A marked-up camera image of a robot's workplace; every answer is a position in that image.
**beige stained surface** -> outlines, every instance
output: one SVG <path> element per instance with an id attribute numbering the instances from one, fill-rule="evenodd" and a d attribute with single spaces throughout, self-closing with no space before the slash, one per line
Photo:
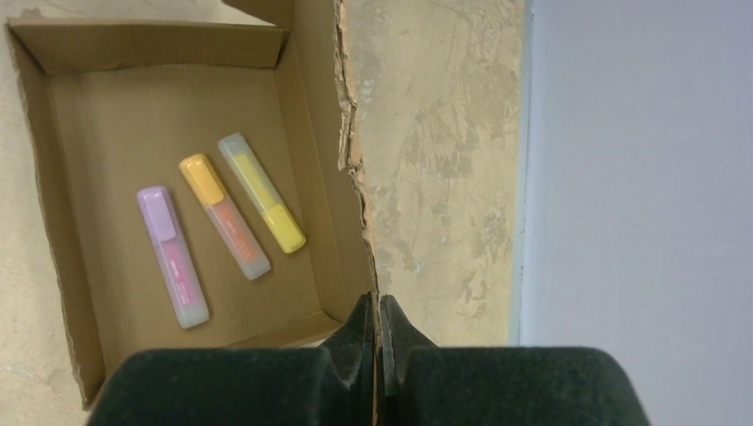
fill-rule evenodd
<path id="1" fill-rule="evenodd" d="M 381 289 L 438 343 L 504 343 L 523 1 L 345 4 Z M 253 21 L 217 0 L 3 2 L 21 15 Z M 81 424 L 4 39 L 0 94 L 0 425 Z"/>

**marker pen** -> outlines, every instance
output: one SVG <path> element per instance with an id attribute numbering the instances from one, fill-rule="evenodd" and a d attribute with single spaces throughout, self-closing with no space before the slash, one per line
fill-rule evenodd
<path id="1" fill-rule="evenodd" d="M 209 159 L 203 154 L 191 155 L 179 167 L 246 278 L 255 280 L 272 269 Z"/>
<path id="2" fill-rule="evenodd" d="M 241 181 L 282 251 L 293 253 L 305 244 L 305 236 L 282 198 L 269 181 L 246 139 L 234 133 L 219 141 L 219 151 Z"/>
<path id="3" fill-rule="evenodd" d="M 136 194 L 136 199 L 147 224 L 178 323 L 182 328 L 203 323 L 210 318 L 210 312 L 167 188 L 152 186 L 142 189 Z"/>

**highlighter cap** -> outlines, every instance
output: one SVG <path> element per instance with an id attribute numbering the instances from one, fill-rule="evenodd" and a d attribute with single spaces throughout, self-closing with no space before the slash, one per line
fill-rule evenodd
<path id="1" fill-rule="evenodd" d="M 217 145 L 219 152 L 225 157 L 230 169 L 241 181 L 243 189 L 262 215 L 282 203 L 280 195 L 240 133 L 220 140 Z"/>
<path id="2" fill-rule="evenodd" d="M 172 200 L 164 186 L 144 188 L 136 194 L 141 216 L 147 224 L 152 243 L 170 241 L 183 235 L 172 207 Z"/>
<path id="3" fill-rule="evenodd" d="M 204 154 L 191 155 L 180 162 L 180 172 L 204 206 L 218 204 L 225 199 L 226 191 Z"/>

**purple highlighter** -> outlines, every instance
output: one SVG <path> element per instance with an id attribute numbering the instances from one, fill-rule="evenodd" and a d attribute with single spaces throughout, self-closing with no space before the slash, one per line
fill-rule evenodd
<path id="1" fill-rule="evenodd" d="M 167 188 L 144 188 L 136 194 L 136 199 L 147 224 L 178 323 L 182 328 L 203 323 L 210 318 L 209 309 Z"/>

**brown cardboard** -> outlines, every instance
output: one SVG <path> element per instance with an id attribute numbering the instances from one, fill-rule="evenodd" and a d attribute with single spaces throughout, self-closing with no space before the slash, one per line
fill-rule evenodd
<path id="1" fill-rule="evenodd" d="M 13 20 L 12 50 L 84 404 L 134 351 L 323 338 L 373 288 L 361 205 L 337 169 L 328 0 L 245 2 L 283 28 Z M 284 255 L 219 154 L 239 131 L 308 243 Z M 178 171 L 213 162 L 273 270 L 247 281 Z M 135 201 L 170 189 L 210 321 L 182 330 Z"/>

